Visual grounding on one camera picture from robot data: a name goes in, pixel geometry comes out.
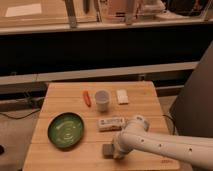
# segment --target floor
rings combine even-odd
[[[176,96],[160,97],[159,101],[164,114],[175,100]],[[10,116],[25,116],[37,109],[31,109],[25,99],[0,101],[0,112]],[[17,171],[22,168],[32,133],[36,125],[39,112],[20,120],[8,119],[0,115],[0,145],[5,148],[5,153],[0,155],[0,171]],[[172,131],[172,123],[166,119],[168,128]],[[181,163],[179,171],[192,171],[190,165]]]

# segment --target green bowl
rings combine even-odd
[[[75,113],[62,113],[48,127],[48,138],[58,148],[65,149],[78,143],[84,132],[84,122]]]

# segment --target chair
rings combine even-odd
[[[213,138],[213,41],[172,104],[170,113],[180,135]]]

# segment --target white eraser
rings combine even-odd
[[[118,99],[118,104],[128,104],[129,103],[129,98],[127,95],[127,91],[122,89],[122,90],[117,90],[117,99]]]
[[[125,119],[123,117],[111,117],[98,120],[98,129],[100,132],[121,130],[124,125]]]

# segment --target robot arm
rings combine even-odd
[[[130,120],[112,141],[113,157],[122,158],[135,149],[213,169],[213,139],[148,133],[148,127],[142,116]]]

